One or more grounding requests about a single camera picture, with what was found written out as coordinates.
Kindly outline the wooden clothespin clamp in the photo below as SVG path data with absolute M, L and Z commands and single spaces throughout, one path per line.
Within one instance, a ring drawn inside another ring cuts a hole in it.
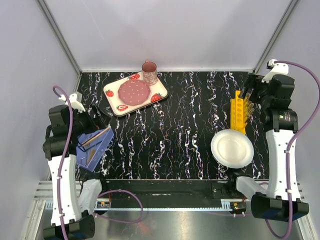
M 88 140 L 86 140 L 85 142 L 83 142 L 81 144 L 82 147 L 87 146 L 88 144 L 90 144 L 92 141 L 94 141 L 95 139 L 97 139 L 98 137 L 100 137 L 101 135 L 103 135 L 104 133 L 106 133 L 108 130 L 110 129 L 110 127 L 107 127 L 106 129 L 102 130 L 100 133 L 97 133 L 96 135 L 94 135 L 93 137 L 89 138 Z

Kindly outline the yellow test tube rack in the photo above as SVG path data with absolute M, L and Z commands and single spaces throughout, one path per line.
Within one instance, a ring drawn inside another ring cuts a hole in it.
M 235 91 L 235 97 L 230 99 L 230 129 L 246 135 L 249 115 L 244 111 L 244 99 L 240 98 L 241 91 Z

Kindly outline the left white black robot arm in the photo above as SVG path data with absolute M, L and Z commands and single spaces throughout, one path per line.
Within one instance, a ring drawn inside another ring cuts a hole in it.
M 94 117 L 64 104 L 48 111 L 50 125 L 42 149 L 52 178 L 53 210 L 51 226 L 43 230 L 46 240 L 85 240 L 95 235 L 94 206 L 108 193 L 108 186 L 99 179 L 87 180 L 77 194 L 75 178 L 78 137 L 102 130 L 110 121 L 96 106 L 92 110 Z

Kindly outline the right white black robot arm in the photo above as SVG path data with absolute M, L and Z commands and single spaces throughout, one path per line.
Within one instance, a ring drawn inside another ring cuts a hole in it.
M 227 185 L 228 195 L 250 199 L 252 215 L 257 219 L 288 222 L 309 213 L 296 180 L 295 145 L 290 140 L 299 130 L 298 115 L 290 109 L 295 80 L 275 74 L 271 80 L 251 73 L 239 94 L 260 105 L 260 121 L 267 140 L 269 156 L 268 187 L 263 188 L 247 176 L 238 176 Z

